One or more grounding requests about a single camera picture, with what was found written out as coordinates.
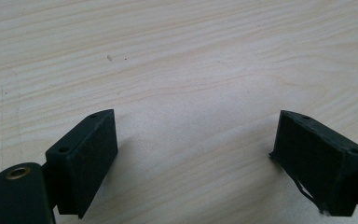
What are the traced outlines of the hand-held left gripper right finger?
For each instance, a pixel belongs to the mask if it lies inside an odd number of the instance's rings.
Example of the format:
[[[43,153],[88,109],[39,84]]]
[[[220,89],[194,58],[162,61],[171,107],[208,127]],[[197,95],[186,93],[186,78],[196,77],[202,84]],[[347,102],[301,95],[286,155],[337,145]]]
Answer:
[[[358,144],[311,117],[283,110],[270,157],[332,217],[358,206]]]

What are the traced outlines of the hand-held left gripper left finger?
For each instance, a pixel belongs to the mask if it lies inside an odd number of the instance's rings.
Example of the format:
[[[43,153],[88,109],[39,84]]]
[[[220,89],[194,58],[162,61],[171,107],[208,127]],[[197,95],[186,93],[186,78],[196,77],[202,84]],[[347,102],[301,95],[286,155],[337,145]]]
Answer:
[[[86,116],[47,150],[45,173],[60,214],[86,214],[117,153],[112,109]]]

